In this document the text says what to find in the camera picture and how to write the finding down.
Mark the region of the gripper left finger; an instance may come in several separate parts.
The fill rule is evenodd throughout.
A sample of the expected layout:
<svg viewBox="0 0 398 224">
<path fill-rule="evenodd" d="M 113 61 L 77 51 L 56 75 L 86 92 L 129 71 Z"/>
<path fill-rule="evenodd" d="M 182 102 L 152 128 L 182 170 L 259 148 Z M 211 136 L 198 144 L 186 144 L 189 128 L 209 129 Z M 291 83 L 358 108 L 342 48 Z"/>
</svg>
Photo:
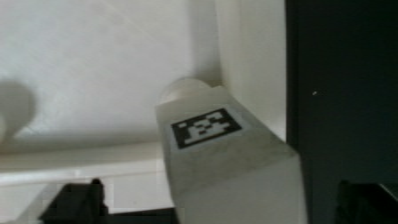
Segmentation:
<svg viewBox="0 0 398 224">
<path fill-rule="evenodd" d="M 38 216 L 40 224 L 177 224 L 172 208 L 138 212 L 108 212 L 104 185 L 99 179 L 63 185 Z"/>
</svg>

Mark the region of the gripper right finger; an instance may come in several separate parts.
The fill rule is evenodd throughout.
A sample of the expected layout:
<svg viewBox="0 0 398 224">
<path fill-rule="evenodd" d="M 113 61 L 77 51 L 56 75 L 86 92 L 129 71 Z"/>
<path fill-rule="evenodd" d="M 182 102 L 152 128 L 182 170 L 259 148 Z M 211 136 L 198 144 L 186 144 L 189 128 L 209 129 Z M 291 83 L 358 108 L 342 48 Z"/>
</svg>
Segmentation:
<svg viewBox="0 0 398 224">
<path fill-rule="evenodd" d="M 333 224 L 398 224 L 398 183 L 339 183 Z"/>
</svg>

